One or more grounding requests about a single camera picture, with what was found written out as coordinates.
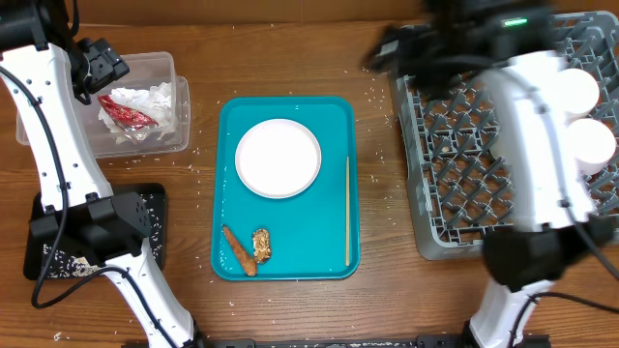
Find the red snack wrapper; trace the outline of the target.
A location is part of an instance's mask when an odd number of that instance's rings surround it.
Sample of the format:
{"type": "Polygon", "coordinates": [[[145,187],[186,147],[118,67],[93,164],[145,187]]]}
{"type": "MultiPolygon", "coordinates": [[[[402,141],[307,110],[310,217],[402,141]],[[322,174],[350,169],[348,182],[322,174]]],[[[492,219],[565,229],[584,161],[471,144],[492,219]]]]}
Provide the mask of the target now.
{"type": "Polygon", "coordinates": [[[99,96],[98,101],[114,124],[124,131],[139,131],[158,125],[155,120],[141,111],[115,102],[110,95],[99,96]]]}

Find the wooden chopstick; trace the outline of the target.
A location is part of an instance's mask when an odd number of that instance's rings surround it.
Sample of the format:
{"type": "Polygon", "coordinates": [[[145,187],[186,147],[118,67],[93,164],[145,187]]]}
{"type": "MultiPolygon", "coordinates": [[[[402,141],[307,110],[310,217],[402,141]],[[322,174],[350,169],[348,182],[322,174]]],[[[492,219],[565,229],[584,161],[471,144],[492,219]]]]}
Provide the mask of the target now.
{"type": "Polygon", "coordinates": [[[346,157],[345,166],[345,266],[351,261],[351,223],[350,223],[350,157],[346,157]]]}

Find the light green bowl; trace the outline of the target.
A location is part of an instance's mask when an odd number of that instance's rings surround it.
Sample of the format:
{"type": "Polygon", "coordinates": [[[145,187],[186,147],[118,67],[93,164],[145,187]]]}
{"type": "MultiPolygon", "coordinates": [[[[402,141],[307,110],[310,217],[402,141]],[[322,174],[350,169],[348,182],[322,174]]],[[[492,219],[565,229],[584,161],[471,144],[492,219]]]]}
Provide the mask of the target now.
{"type": "Polygon", "coordinates": [[[596,79],[580,69],[565,69],[558,74],[559,100],[569,122],[584,118],[596,106],[600,89],[596,79]]]}

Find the large pink plate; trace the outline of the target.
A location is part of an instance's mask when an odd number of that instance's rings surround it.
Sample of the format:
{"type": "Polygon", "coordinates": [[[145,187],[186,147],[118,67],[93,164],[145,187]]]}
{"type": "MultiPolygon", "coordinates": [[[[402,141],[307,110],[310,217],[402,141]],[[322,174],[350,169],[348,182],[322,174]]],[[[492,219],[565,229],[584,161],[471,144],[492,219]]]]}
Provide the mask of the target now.
{"type": "Polygon", "coordinates": [[[322,152],[315,135],[289,119],[271,119],[250,128],[235,152],[236,172],[247,189],[270,199],[302,193],[316,179],[322,152]]]}

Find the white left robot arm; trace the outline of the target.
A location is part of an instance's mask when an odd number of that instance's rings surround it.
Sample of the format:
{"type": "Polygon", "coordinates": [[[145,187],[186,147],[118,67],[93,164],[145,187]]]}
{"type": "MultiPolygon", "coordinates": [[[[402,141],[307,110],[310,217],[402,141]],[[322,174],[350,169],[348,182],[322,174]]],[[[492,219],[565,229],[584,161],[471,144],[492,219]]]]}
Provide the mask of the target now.
{"type": "Polygon", "coordinates": [[[102,173],[74,103],[130,68],[104,39],[77,41],[77,11],[63,1],[1,4],[1,76],[19,113],[40,178],[43,213],[30,235],[51,247],[31,297],[33,307],[55,305],[78,287],[107,277],[120,291],[151,347],[204,347],[205,337],[168,286],[152,253],[152,224],[135,191],[117,194],[102,173]],[[96,266],[61,295],[39,295],[58,248],[96,266]]]}

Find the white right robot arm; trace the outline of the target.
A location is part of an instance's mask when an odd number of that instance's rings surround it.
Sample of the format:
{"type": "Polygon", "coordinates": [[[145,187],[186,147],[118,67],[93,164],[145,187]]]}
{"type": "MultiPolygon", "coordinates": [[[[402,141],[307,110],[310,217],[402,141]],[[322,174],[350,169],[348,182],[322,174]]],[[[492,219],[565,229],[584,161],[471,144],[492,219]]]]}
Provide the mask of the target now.
{"type": "Polygon", "coordinates": [[[585,190],[556,85],[563,62],[550,43],[544,1],[446,1],[433,21],[387,27],[367,57],[377,73],[409,74],[434,100],[460,73],[477,74],[498,113],[500,139],[516,189],[515,222],[487,236],[490,281],[459,347],[521,347],[537,301],[583,257],[599,255],[613,223],[598,216],[585,190]]]}

